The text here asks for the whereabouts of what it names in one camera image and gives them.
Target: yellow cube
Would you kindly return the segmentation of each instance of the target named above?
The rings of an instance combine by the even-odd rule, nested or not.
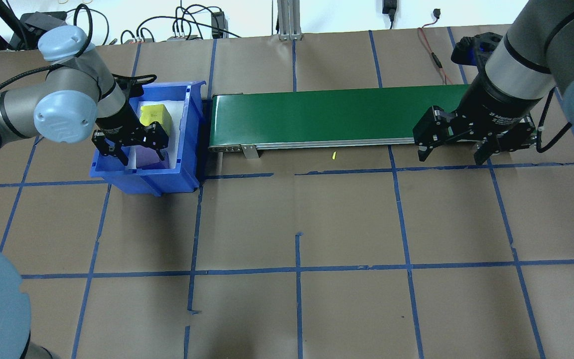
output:
[[[139,119],[144,126],[152,125],[152,122],[161,124],[166,134],[171,134],[171,115],[165,108],[165,105],[148,105],[141,106],[141,118]]]

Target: green belt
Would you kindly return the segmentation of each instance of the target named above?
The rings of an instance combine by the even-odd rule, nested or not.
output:
[[[243,151],[247,156],[256,149],[413,143],[412,129],[426,110],[439,105],[453,111],[467,88],[451,85],[219,95],[214,97],[210,150]]]

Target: metal bracket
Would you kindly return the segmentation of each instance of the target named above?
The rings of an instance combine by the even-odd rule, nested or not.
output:
[[[278,28],[281,41],[302,39],[300,0],[278,0]]]
[[[260,157],[256,145],[241,145],[241,148],[246,159],[258,159]]]
[[[260,153],[256,145],[215,146],[209,148],[210,152],[243,152],[246,159],[259,159]]]

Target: metal post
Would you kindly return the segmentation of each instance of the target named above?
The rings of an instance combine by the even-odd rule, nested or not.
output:
[[[282,41],[302,39],[300,0],[278,0],[278,28]]]

